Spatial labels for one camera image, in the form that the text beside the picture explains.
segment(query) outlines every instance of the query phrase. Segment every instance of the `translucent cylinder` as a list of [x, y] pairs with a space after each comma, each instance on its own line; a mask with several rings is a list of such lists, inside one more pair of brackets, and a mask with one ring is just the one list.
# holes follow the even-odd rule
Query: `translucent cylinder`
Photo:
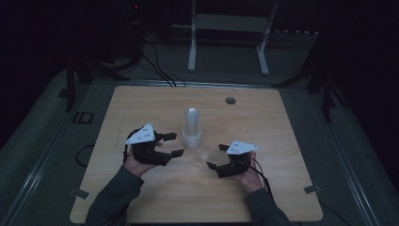
[[182, 138], [186, 149], [197, 149], [200, 145], [200, 112], [196, 108], [188, 108], [184, 112]]

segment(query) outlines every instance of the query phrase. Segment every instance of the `human hand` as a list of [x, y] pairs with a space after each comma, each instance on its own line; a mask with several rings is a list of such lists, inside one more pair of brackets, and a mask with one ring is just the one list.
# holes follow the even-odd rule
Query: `human hand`
[[[250, 166], [256, 169], [256, 164], [255, 164], [256, 153], [250, 152], [249, 157], [250, 157]], [[246, 172], [244, 172], [240, 175], [234, 176], [234, 178], [249, 193], [252, 193], [256, 190], [263, 188], [263, 184], [262, 184], [261, 180], [259, 179], [258, 173], [253, 169], [248, 169]]]
[[[156, 146], [162, 146], [161, 142], [157, 142]], [[146, 173], [148, 170], [156, 167], [156, 165], [147, 165], [147, 164], [142, 164], [135, 160], [135, 157], [132, 155], [132, 147], [130, 148], [128, 152], [128, 157], [126, 158], [126, 161], [124, 163], [124, 167], [132, 172], [134, 175], [137, 177], [141, 177], [144, 173]]]

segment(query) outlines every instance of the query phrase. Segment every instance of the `white metal stand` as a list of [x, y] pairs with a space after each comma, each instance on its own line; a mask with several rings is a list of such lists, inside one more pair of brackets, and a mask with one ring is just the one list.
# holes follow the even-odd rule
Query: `white metal stand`
[[273, 4], [270, 15], [266, 17], [245, 17], [245, 16], [227, 16], [214, 14], [197, 14], [196, 0], [192, 0], [192, 17], [191, 17], [191, 46], [188, 57], [188, 70], [193, 72], [196, 69], [197, 54], [197, 29], [213, 29], [213, 30], [230, 30], [230, 31], [248, 31], [263, 32], [263, 40], [256, 47], [259, 64], [263, 75], [269, 75], [266, 59], [264, 57], [264, 47], [270, 34], [273, 19], [278, 4]]

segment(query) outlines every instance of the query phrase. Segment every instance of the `person's arm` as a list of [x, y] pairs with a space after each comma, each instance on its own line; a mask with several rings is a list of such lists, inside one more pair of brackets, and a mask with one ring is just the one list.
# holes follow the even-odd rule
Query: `person's arm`
[[102, 226], [113, 220], [117, 224], [126, 222], [126, 208], [135, 199], [144, 184], [141, 176], [154, 165], [144, 165], [137, 162], [131, 155], [126, 158], [124, 166], [97, 195], [96, 200], [88, 209], [86, 226]]
[[[256, 153], [251, 152], [251, 167], [256, 169]], [[291, 225], [290, 220], [273, 201], [272, 197], [264, 189], [259, 175], [256, 171], [248, 169], [241, 175], [235, 176], [235, 179], [249, 193], [246, 198], [247, 208], [252, 219], [252, 225]]]

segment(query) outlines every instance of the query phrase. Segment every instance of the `wooden table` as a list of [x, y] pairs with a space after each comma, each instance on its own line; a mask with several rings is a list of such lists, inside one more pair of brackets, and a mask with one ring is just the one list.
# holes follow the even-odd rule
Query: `wooden table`
[[[226, 103], [227, 97], [236, 100]], [[258, 144], [257, 160], [271, 185], [275, 201], [291, 221], [323, 217], [315, 193], [304, 187], [311, 179], [279, 93], [273, 89], [118, 87], [88, 164], [81, 189], [87, 200], [76, 198], [71, 221], [82, 223], [97, 194], [118, 171], [124, 141], [148, 122], [158, 133], [178, 134], [162, 150], [182, 148], [184, 111], [200, 111], [202, 143], [185, 150], [166, 167], [144, 174], [140, 196], [128, 209], [128, 222], [249, 222], [247, 193], [232, 178], [218, 178], [205, 160], [228, 162], [218, 144], [234, 139]]]

